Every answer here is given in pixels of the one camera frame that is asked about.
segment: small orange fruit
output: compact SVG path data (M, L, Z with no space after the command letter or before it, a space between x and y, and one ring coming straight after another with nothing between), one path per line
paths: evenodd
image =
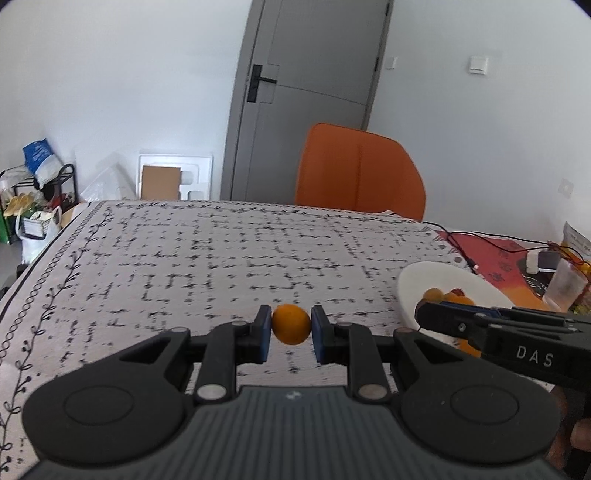
M305 310L283 303L273 312L271 327L277 339L286 345L299 345L308 338L312 324Z
M460 297L458 297L455 293L452 293L452 292L446 293L443 296L443 300L445 300L445 301L453 301L455 303L457 303L457 299L459 299L459 298Z
M453 301L453 303L461 303L462 305L476 305L474 301L468 297L458 297L451 301Z
M430 288L423 293L423 300L439 303L440 301L443 301L443 292L439 290L439 288Z
M458 347L462 352L466 352L469 355L475 356L476 358L480 358L482 355L480 350L476 350L474 347L468 345L468 340L461 339Z

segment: orange chair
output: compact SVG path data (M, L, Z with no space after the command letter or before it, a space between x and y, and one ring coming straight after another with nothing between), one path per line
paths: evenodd
M423 220L425 187L402 146L351 128L317 124L300 161L297 205L356 212L385 210Z

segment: cardboard box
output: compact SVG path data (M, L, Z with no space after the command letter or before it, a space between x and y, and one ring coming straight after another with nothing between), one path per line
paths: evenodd
M175 167L150 167L142 169L142 200L178 200L181 185L181 169Z
M70 223L74 218L80 215L86 208L88 207L88 203L82 200L78 205L74 208L71 208L61 216L60 227L65 228L68 223Z

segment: floor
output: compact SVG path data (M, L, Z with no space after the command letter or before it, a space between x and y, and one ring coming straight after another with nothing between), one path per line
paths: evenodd
M0 244L0 288L16 280L17 266L21 263L21 244Z

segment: red tablecloth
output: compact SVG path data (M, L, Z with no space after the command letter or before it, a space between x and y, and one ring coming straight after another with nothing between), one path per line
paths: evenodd
M501 290L518 307L549 310L548 306L530 289L521 275L517 262L525 258L526 253L507 253L483 239L473 235L454 233L453 239L464 249L466 255L478 264L482 276ZM519 250L522 246L513 240L491 238L500 247L507 250Z

